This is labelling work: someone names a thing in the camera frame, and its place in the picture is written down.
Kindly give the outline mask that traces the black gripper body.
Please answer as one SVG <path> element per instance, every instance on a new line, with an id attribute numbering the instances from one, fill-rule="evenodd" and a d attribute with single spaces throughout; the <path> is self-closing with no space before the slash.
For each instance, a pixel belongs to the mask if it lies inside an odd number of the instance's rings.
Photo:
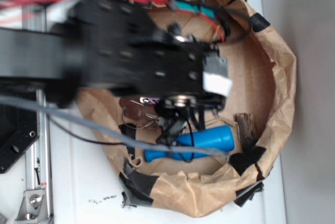
<path id="1" fill-rule="evenodd" d="M 225 108 L 232 80 L 217 45 L 158 27 L 136 31 L 127 44 L 132 53 L 126 76 L 130 96 L 157 97 L 167 108 Z"/>

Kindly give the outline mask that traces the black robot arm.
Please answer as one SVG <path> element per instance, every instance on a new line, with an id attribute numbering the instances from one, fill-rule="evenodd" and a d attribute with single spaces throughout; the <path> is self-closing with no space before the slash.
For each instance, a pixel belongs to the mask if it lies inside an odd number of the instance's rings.
<path id="1" fill-rule="evenodd" d="M 43 89 L 67 104 L 80 88 L 223 109 L 232 80 L 216 47 L 160 29 L 140 6 L 80 0 L 50 33 L 1 29 L 1 90 Z"/>

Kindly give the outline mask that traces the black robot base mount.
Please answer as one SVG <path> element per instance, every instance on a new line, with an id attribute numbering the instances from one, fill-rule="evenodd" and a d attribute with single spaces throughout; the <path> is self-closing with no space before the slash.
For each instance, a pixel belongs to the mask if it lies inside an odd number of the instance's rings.
<path id="1" fill-rule="evenodd" d="M 37 113 L 1 106 L 1 174 L 7 173 L 39 137 Z"/>

